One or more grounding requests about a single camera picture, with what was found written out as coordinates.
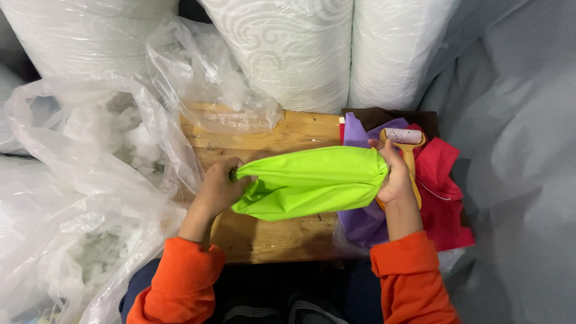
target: wooden table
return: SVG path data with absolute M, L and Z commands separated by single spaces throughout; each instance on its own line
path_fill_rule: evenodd
M 338 116 L 285 112 L 284 120 L 264 134 L 209 133 L 183 119 L 204 170 L 232 156 L 244 162 L 282 153 L 340 145 Z M 268 222 L 231 210 L 217 218 L 211 242 L 219 245 L 230 263 L 266 263 L 326 260 L 333 257 L 332 232 L 336 213 L 322 213 Z

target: orange sweatshirt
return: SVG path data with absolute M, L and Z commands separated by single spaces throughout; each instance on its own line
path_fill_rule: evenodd
M 376 245 L 370 258 L 380 278 L 385 324 L 460 323 L 426 232 Z M 217 246 L 203 252 L 196 243 L 167 239 L 152 286 L 137 296 L 127 323 L 203 323 L 214 312 L 212 285 L 224 263 Z

